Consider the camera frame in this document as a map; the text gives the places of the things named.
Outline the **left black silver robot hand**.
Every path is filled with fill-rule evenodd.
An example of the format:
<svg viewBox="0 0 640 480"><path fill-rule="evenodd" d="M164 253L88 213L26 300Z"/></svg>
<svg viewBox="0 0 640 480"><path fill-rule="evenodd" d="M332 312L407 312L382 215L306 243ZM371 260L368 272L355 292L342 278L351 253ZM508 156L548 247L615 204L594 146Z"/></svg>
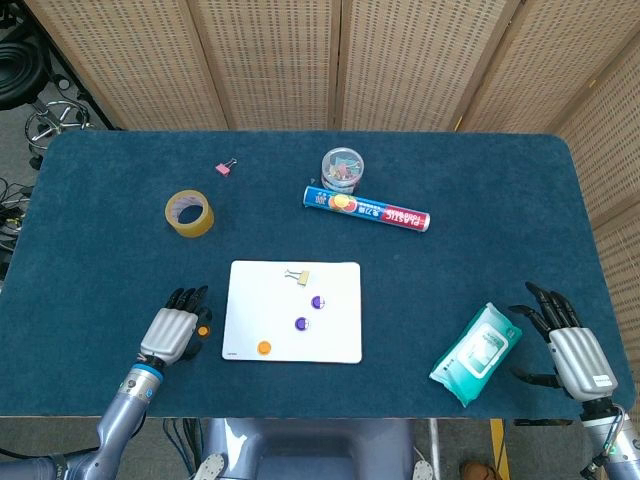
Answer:
<svg viewBox="0 0 640 480"><path fill-rule="evenodd" d="M138 363L162 371L198 355L212 333L212 311L204 305L207 292L203 285L171 293L141 341Z"/></svg>

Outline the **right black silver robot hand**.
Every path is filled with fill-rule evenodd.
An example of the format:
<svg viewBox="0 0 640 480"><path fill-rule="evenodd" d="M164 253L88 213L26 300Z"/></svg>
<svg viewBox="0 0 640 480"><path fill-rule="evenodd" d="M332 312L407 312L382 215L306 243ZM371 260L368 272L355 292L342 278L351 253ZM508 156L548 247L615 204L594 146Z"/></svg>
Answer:
<svg viewBox="0 0 640 480"><path fill-rule="evenodd" d="M527 281L525 287L540 309L512 305L509 310L531 321L549 350L554 372L534 374L513 368L511 373L530 385L562 389L581 403L611 398L618 387L617 378L599 341L582 325L571 303L560 293L532 282Z"/></svg>

